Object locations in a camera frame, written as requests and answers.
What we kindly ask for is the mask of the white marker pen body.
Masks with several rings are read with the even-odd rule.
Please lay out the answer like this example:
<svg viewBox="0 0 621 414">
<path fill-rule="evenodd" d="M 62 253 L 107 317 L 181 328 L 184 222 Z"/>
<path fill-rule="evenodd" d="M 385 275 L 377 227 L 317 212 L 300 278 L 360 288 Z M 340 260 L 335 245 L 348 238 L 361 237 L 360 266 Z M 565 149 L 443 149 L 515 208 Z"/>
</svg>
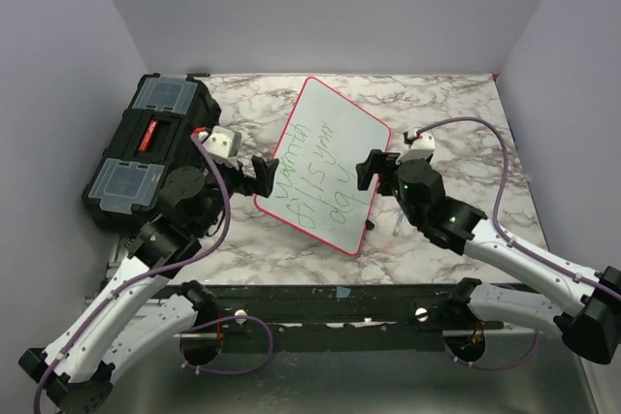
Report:
<svg viewBox="0 0 621 414">
<path fill-rule="evenodd" d="M 400 234 L 404 219 L 405 219 L 405 214 L 401 211 L 397 216 L 394 228 L 392 230 L 392 235 L 394 237 Z"/>
</svg>

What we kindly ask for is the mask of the pink-framed whiteboard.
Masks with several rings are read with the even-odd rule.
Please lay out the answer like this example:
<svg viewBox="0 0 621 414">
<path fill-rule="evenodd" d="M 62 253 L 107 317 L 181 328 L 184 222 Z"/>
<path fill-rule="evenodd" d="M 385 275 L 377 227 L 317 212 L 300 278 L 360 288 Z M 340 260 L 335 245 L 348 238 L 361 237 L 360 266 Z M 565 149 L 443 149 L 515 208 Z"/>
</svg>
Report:
<svg viewBox="0 0 621 414">
<path fill-rule="evenodd" d="M 376 179 L 360 191 L 355 166 L 388 148 L 389 126 L 321 80 L 309 77 L 280 134 L 274 189 L 256 207 L 354 256 L 366 232 Z"/>
</svg>

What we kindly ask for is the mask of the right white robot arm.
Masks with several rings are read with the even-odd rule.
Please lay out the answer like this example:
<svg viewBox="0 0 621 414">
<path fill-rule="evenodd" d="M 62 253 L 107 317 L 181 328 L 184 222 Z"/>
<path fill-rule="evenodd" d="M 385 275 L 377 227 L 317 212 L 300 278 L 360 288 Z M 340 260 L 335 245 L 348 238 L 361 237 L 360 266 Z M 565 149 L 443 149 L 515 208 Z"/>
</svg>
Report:
<svg viewBox="0 0 621 414">
<path fill-rule="evenodd" d="M 608 365 L 620 344 L 620 271 L 575 264 L 522 240 L 482 210 L 446 195 L 428 159 L 373 149 L 356 165 L 357 186 L 391 196 L 407 221 L 433 245 L 491 265 L 528 286 L 504 289 L 475 281 L 446 305 L 448 321 L 515 324 L 562 339 L 574 354 Z"/>
</svg>

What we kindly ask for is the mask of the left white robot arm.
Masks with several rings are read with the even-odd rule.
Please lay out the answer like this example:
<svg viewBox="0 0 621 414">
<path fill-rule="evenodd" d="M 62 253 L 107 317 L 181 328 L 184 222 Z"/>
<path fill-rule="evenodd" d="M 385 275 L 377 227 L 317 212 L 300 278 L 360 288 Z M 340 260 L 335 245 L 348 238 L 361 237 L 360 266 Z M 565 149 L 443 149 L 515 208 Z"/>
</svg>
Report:
<svg viewBox="0 0 621 414">
<path fill-rule="evenodd" d="M 218 332 L 234 320 L 196 280 L 183 282 L 164 304 L 137 319 L 138 311 L 178 272 L 214 253 L 231 224 L 235 194 L 267 198 L 278 160 L 255 157 L 255 174 L 212 157 L 169 173 L 157 194 L 158 212 L 140 230 L 115 275 L 78 320 L 44 348 L 18 360 L 37 387 L 33 410 L 48 398 L 62 413 L 92 413 L 125 371 L 168 337 Z"/>
</svg>

